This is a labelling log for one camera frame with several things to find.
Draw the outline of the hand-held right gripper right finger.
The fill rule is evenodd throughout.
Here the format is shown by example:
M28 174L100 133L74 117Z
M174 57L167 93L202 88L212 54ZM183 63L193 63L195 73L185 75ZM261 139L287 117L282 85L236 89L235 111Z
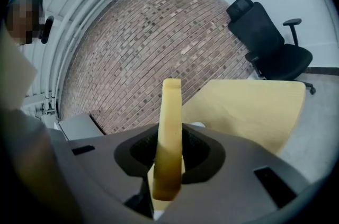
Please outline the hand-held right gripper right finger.
M309 182L259 144L183 126L186 171L158 223L288 223Z

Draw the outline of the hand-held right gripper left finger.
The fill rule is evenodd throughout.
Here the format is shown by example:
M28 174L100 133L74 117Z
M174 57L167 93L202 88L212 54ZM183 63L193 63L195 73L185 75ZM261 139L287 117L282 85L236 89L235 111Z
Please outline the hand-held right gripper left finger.
M112 135L66 140L49 131L58 167L83 220L152 220L147 173L157 125Z

